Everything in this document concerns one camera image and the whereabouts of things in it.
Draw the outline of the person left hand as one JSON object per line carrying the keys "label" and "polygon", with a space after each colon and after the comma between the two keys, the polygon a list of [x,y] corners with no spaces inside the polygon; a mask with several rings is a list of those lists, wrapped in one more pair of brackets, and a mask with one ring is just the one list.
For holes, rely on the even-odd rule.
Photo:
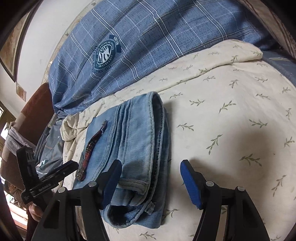
{"label": "person left hand", "polygon": [[42,216],[44,214],[43,210],[34,203],[29,205],[29,213],[32,216],[33,220],[37,222],[42,219]]}

